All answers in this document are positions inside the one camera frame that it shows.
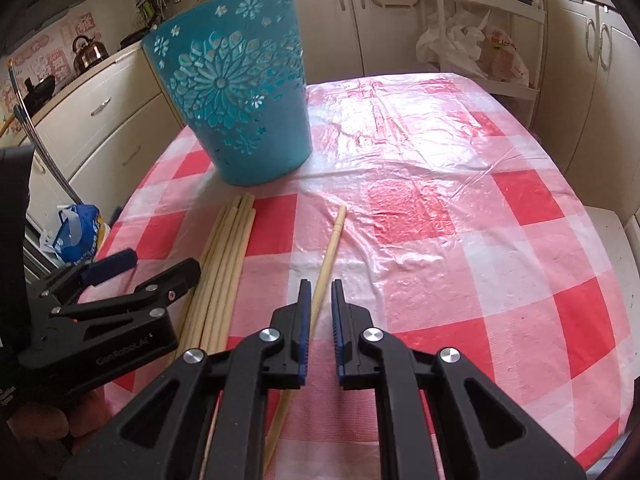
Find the person left hand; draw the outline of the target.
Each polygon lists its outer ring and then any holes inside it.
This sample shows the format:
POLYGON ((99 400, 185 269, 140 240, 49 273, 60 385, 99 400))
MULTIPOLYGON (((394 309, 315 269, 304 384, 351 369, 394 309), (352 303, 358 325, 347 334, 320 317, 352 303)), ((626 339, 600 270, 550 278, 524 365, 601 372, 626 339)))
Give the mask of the person left hand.
POLYGON ((84 446, 111 418, 104 388, 94 389, 64 412, 39 404, 23 405, 8 421, 18 448, 30 455, 58 454, 58 444, 72 438, 72 453, 84 446))

